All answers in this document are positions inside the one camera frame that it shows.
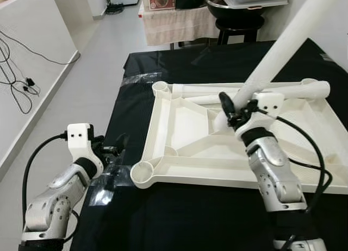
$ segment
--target stool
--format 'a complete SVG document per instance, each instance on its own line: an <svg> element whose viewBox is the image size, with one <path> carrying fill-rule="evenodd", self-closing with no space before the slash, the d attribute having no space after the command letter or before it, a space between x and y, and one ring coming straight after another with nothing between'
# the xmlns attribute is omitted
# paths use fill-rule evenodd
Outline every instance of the stool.
<svg viewBox="0 0 348 251"><path fill-rule="evenodd" d="M226 45L228 37L235 35L243 35L244 42L256 42L257 31L264 23L264 18L259 15L240 18L238 20L217 19L215 25L220 30L217 45Z"/></svg>

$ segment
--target gray floor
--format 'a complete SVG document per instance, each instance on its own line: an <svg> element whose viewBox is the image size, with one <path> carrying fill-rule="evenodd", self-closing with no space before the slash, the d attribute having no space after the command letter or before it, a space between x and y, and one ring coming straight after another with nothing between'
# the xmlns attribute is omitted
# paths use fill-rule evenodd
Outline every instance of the gray floor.
<svg viewBox="0 0 348 251"><path fill-rule="evenodd" d="M0 250L16 250L21 239L21 186L25 164L39 143L64 131L70 123L91 123L104 134L123 75L123 64L132 52L169 49L148 47L139 6L106 16L99 24L81 59L53 98L28 141L0 183ZM41 193L53 177L70 163L66 142L51 143L30 171L28 201Z"/></svg>

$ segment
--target beige tablecloth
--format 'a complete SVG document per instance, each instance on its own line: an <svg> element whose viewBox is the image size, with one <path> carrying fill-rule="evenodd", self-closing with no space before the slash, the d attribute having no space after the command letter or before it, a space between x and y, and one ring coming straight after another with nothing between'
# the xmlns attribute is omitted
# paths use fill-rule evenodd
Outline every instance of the beige tablecloth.
<svg viewBox="0 0 348 251"><path fill-rule="evenodd" d="M144 11L142 17L149 46L219 36L219 30L215 26L216 18L207 7Z"/></svg>

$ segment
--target robotic arm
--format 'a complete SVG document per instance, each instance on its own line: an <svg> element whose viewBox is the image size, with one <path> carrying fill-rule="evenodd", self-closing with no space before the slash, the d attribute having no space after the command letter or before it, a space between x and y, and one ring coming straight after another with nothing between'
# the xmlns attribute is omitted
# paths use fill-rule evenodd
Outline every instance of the robotic arm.
<svg viewBox="0 0 348 251"><path fill-rule="evenodd" d="M70 124L67 128L72 164L56 176L48 189L27 207L20 251L63 249L73 207L81 200L92 178L105 166L104 154L116 154L115 147L103 148L103 136L94 137L90 124Z"/></svg>
<svg viewBox="0 0 348 251"><path fill-rule="evenodd" d="M228 125L246 146L249 165L258 180L259 190L274 228L274 247L285 251L326 251L313 226L298 177L273 133L268 131L284 101L280 93L254 93L245 108L236 113L225 94L220 100ZM267 109L268 114L259 112Z"/></svg>

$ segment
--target black tablecloth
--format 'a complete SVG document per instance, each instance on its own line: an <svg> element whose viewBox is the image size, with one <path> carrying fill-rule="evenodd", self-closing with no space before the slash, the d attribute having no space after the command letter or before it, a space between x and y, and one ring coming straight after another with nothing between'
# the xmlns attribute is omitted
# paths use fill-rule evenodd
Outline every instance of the black tablecloth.
<svg viewBox="0 0 348 251"><path fill-rule="evenodd" d="M121 164L129 170L140 160L144 147L154 102L152 81L243 82L271 45L242 43L130 54L125 64L125 84L106 133L106 146L122 133L129 135ZM146 73L157 74L139 76ZM348 74L310 40L274 81L304 78L330 82L328 101L347 128L344 96ZM164 183L140 190L130 185L127 172L112 175L114 181L126 183L115 184L113 198L104 206L90 206L100 186L89 188L71 250L273 250L268 216L257 190ZM347 211L347 196L325 194L313 212L328 251L348 250Z"/></svg>

